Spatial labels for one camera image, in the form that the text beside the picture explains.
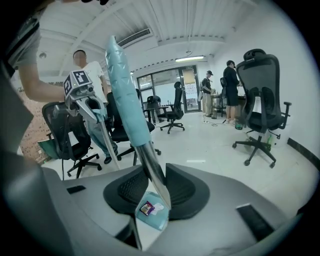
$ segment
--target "doorway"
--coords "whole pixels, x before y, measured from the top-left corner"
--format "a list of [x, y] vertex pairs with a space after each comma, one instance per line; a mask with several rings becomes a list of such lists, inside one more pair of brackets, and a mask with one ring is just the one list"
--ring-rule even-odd
[[170, 105], [175, 102], [175, 82], [181, 82], [181, 105], [185, 113], [201, 111], [198, 102], [199, 81], [197, 68], [183, 66], [171, 68], [137, 78], [138, 88], [141, 92], [141, 104], [145, 109], [148, 96], [157, 95], [161, 98], [162, 105]]
[[198, 102], [199, 81], [196, 66], [180, 67], [179, 73], [183, 88], [184, 111], [186, 113], [201, 111], [201, 104]]

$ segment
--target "ceiling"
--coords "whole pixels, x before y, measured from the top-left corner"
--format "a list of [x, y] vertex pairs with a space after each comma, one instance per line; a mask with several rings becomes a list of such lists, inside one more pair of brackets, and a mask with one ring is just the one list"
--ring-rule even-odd
[[155, 46], [128, 54], [131, 71], [187, 55], [216, 54], [231, 33], [257, 7], [257, 0], [110, 0], [48, 6], [40, 20], [38, 58], [41, 79], [63, 81], [77, 69], [73, 53], [85, 50], [88, 61], [106, 70], [105, 47], [111, 35], [117, 42], [151, 29]]

